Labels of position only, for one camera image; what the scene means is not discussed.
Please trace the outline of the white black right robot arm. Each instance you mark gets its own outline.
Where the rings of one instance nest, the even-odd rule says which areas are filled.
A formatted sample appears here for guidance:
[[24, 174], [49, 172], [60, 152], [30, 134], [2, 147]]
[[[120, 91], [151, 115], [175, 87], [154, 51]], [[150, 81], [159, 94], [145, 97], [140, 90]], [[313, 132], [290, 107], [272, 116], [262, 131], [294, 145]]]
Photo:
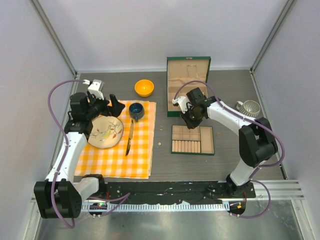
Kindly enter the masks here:
[[226, 177], [225, 190], [230, 197], [242, 194], [258, 167], [278, 152], [276, 138], [266, 118], [256, 119], [238, 113], [219, 98], [206, 97], [198, 87], [186, 96], [175, 97], [172, 104], [180, 108], [180, 116], [188, 129], [198, 127], [206, 118], [217, 121], [238, 136], [240, 161]]

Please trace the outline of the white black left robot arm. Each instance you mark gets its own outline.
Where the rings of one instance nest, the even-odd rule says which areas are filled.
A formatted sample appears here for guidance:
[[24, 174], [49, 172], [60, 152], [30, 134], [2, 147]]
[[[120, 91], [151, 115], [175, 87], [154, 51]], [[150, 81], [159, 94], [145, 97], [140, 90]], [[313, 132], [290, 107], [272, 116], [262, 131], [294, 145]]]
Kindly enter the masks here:
[[99, 99], [89, 92], [70, 96], [68, 121], [63, 129], [63, 144], [54, 166], [45, 180], [35, 183], [33, 191], [43, 219], [75, 219], [83, 201], [89, 197], [100, 200], [107, 192], [101, 174], [87, 174], [73, 183], [80, 155], [93, 130], [93, 120], [99, 116], [118, 117], [125, 105], [114, 94]]

